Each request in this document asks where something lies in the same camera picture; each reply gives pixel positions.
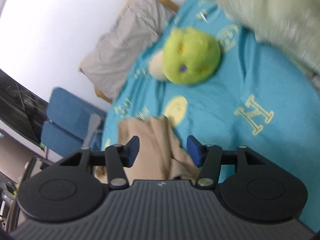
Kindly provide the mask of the tan t-shirt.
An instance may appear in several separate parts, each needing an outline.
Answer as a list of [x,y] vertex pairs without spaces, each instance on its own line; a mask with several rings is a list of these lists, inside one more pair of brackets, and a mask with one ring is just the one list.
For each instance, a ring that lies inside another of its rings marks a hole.
[[121,120],[116,143],[125,145],[133,136],[139,137],[139,153],[131,168],[124,168],[129,184],[135,180],[186,179],[192,182],[200,171],[181,148],[166,116]]

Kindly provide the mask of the grey cloth on chair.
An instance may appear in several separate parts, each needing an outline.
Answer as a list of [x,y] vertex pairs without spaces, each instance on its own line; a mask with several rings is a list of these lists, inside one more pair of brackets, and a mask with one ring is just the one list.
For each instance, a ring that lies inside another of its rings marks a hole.
[[90,116],[88,127],[87,127],[87,135],[83,143],[84,147],[89,147],[90,141],[95,131],[99,128],[100,123],[101,123],[101,116],[99,114],[94,113]]

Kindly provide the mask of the blue chair behind table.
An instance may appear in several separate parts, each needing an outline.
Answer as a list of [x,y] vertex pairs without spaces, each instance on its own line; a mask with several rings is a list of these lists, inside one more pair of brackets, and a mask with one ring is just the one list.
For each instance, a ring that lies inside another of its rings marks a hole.
[[63,158],[78,150],[83,143],[81,139],[50,121],[43,124],[41,142]]

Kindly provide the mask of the teal patterned bed sheet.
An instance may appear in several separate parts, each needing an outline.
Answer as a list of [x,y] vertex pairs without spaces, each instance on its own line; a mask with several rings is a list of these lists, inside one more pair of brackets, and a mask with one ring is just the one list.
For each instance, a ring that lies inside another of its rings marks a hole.
[[[179,86],[154,79],[148,65],[173,28],[213,35],[221,64],[206,82]],[[101,146],[116,143],[118,122],[165,115],[181,145],[193,135],[225,150],[246,145],[297,176],[308,189],[300,220],[319,230],[319,93],[277,48],[258,43],[213,2],[186,0],[158,41],[136,59],[108,111]]]

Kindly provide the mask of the green and beige plush toy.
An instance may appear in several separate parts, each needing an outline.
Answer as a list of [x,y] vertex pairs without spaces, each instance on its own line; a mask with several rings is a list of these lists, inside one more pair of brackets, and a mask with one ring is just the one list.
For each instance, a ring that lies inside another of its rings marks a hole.
[[173,28],[151,59],[149,72],[158,81],[191,86],[209,79],[222,57],[216,38],[193,27]]

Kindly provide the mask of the dark window with grille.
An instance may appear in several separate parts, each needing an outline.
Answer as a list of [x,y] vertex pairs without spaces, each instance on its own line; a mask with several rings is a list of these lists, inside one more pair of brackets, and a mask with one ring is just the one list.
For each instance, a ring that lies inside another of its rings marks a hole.
[[35,145],[47,120],[48,103],[1,71],[1,121]]

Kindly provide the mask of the green fleece blanket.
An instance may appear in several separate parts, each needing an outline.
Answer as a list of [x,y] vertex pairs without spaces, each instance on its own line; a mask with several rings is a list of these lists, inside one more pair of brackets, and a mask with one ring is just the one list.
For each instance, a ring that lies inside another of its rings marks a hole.
[[319,0],[211,0],[259,42],[280,48],[319,88]]

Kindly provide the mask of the blue chair near wall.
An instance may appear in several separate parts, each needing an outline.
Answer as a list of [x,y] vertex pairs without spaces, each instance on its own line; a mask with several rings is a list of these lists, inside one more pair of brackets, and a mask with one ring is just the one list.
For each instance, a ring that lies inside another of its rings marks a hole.
[[84,140],[87,136],[89,119],[92,114],[106,117],[105,111],[67,90],[60,87],[53,89],[46,115],[57,126]]

